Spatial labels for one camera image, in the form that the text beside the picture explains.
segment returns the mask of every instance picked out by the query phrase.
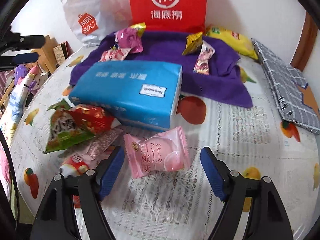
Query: tablecloth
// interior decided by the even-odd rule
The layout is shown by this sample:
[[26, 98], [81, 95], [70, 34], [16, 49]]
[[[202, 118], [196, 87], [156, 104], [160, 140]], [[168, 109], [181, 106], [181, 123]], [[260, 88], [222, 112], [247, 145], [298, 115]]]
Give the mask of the tablecloth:
[[[42, 154], [52, 115], [46, 108], [63, 98], [73, 68], [67, 65], [80, 55], [87, 57], [92, 49], [81, 48], [54, 72], [24, 113], [13, 138], [10, 151], [18, 188], [34, 215], [62, 162], [58, 158], [61, 151]], [[261, 66], [246, 57], [241, 58], [239, 65], [257, 82], [245, 83], [252, 97], [252, 108], [183, 93], [182, 100], [198, 102], [198, 112], [204, 114], [201, 124], [192, 124], [194, 120], [187, 118], [183, 111], [174, 119], [186, 132], [192, 158], [189, 171], [154, 172], [133, 180], [125, 158], [111, 194], [102, 202], [108, 223], [118, 239], [191, 240], [209, 236], [223, 203], [214, 196], [200, 163], [200, 150], [205, 146], [231, 170], [242, 173], [253, 166], [262, 176], [271, 177], [288, 213], [294, 239], [310, 226], [318, 196], [318, 188], [313, 189], [314, 166], [319, 162], [315, 135], [298, 127], [301, 142], [286, 137]], [[26, 125], [25, 118], [37, 108], [39, 112], [32, 126]], [[122, 126], [122, 129], [144, 138], [155, 134], [133, 127]], [[121, 138], [115, 144], [122, 145]], [[24, 181], [26, 168], [32, 168], [39, 180], [36, 199]], [[242, 239], [248, 214], [243, 213], [235, 239]], [[76, 210], [76, 217], [82, 239], [89, 239], [80, 209]]]

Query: gold logo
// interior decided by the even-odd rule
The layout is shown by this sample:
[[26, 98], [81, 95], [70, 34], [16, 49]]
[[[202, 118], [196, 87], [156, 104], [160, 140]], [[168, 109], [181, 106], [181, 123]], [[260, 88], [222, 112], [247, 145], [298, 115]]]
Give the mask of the gold logo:
[[136, 142], [132, 142], [132, 148], [137, 152], [139, 150], [139, 146]]

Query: table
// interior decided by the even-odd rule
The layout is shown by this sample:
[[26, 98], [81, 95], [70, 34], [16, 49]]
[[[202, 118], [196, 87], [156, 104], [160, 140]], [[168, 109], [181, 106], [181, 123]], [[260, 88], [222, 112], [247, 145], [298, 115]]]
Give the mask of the table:
[[[67, 65], [79, 55], [87, 57], [92, 48], [82, 48], [62, 64], [42, 86], [17, 127], [11, 146], [18, 188], [35, 215], [46, 188], [58, 173], [60, 152], [44, 155], [49, 136], [49, 105], [60, 101], [68, 86], [72, 67]], [[229, 169], [242, 173], [249, 167], [273, 180], [298, 239], [309, 228], [318, 188], [313, 189], [314, 165], [319, 162], [314, 134], [299, 128], [301, 142], [287, 138], [280, 129], [276, 109], [261, 66], [242, 57], [239, 65], [257, 84], [246, 82], [253, 107], [245, 109], [197, 97], [206, 107], [202, 124], [187, 122], [181, 114], [174, 118], [186, 133], [192, 165], [187, 172], [154, 172], [141, 179], [131, 179], [127, 158], [111, 194], [102, 202], [108, 223], [118, 239], [207, 239], [218, 219], [223, 203], [211, 190], [200, 163], [200, 150], [209, 146]], [[39, 112], [33, 125], [23, 121], [35, 108]], [[125, 132], [148, 138], [155, 132], [122, 127]], [[122, 138], [115, 142], [122, 145]], [[36, 199], [24, 182], [26, 168], [32, 168], [39, 180]], [[82, 239], [89, 239], [80, 209], [76, 217]], [[243, 212], [235, 239], [242, 239], [248, 212]]]

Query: silver screw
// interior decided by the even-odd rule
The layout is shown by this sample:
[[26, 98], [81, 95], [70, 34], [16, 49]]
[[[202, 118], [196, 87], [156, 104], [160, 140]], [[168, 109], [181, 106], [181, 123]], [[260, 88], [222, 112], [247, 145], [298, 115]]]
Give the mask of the silver screw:
[[263, 181], [266, 183], [270, 183], [271, 179], [268, 176], [263, 177]]
[[92, 176], [94, 174], [94, 170], [93, 169], [87, 170], [85, 174], [87, 174], [88, 176]]
[[53, 177], [53, 179], [54, 179], [55, 181], [60, 180], [60, 179], [61, 179], [61, 174], [55, 175], [55, 176]]
[[238, 177], [239, 176], [239, 172], [238, 171], [230, 171], [230, 175], [232, 177]]

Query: black cable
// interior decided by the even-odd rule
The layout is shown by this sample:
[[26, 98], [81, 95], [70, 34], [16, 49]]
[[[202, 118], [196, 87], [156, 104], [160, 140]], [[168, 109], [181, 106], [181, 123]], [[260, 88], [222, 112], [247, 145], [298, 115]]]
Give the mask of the black cable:
[[4, 138], [4, 135], [3, 135], [1, 129], [0, 129], [0, 141], [1, 141], [2, 147], [4, 149], [5, 155], [7, 156], [7, 159], [8, 159], [9, 169], [11, 172], [12, 182], [13, 182], [13, 187], [14, 187], [14, 194], [15, 194], [15, 197], [17, 200], [17, 218], [16, 218], [16, 227], [15, 227], [15, 229], [17, 230], [17, 226], [18, 226], [18, 223], [20, 220], [20, 203], [19, 203], [19, 195], [18, 195], [18, 184], [17, 184], [16, 174], [14, 172], [14, 167], [13, 167], [13, 163], [12, 163], [10, 150], [9, 150], [9, 147], [7, 145], [7, 141]]

